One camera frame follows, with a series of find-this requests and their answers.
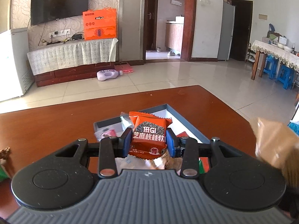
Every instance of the mini fridge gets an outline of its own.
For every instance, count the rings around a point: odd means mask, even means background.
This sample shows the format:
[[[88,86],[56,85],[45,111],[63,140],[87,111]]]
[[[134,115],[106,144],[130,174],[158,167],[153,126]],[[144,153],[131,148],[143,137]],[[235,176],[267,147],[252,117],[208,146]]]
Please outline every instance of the mini fridge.
[[[0,101],[24,95],[34,82],[28,52],[27,28],[0,34]]]
[[[231,53],[231,43],[233,41],[235,6],[223,3],[222,27],[218,51],[218,60],[228,60]]]

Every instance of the door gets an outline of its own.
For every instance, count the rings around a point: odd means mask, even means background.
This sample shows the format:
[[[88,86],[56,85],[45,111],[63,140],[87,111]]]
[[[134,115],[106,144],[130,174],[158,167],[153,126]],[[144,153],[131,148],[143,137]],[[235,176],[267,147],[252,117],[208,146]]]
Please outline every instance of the door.
[[[158,0],[145,0],[146,9],[146,28],[145,28],[145,42],[146,50],[156,49],[156,33],[157,33],[157,11]]]
[[[236,12],[230,57],[245,61],[251,34],[253,1],[232,0],[232,5],[236,7]]]
[[[228,3],[223,3],[222,26],[218,51],[219,60],[229,59],[233,40],[234,21],[235,7]]]

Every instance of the tablecloth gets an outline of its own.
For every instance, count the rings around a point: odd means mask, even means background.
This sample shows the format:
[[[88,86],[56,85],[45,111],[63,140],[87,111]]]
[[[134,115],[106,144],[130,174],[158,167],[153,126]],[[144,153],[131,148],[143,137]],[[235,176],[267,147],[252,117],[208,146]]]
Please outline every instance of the tablecloth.
[[[63,68],[115,61],[117,38],[69,41],[27,53],[33,75]]]
[[[251,46],[251,50],[253,50],[254,52],[260,51],[265,54],[272,55],[276,59],[279,59],[280,62],[299,72],[299,57],[290,52],[259,40],[254,41]]]

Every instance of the bowl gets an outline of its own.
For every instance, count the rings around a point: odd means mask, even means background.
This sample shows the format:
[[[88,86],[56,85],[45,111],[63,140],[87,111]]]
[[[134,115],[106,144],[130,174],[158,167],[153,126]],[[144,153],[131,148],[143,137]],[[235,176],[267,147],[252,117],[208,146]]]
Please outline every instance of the bowl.
[[[278,43],[277,45],[280,49],[284,49],[284,44]]]
[[[293,51],[293,49],[291,49],[290,47],[288,47],[286,45],[283,47],[283,49],[286,50],[287,52],[292,52]]]

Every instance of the orange gift box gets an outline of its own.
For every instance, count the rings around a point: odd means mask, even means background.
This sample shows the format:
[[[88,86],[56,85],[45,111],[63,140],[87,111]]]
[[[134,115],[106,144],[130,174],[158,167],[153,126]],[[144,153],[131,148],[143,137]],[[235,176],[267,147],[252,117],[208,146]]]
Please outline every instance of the orange gift box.
[[[83,12],[85,40],[116,38],[116,9]]]

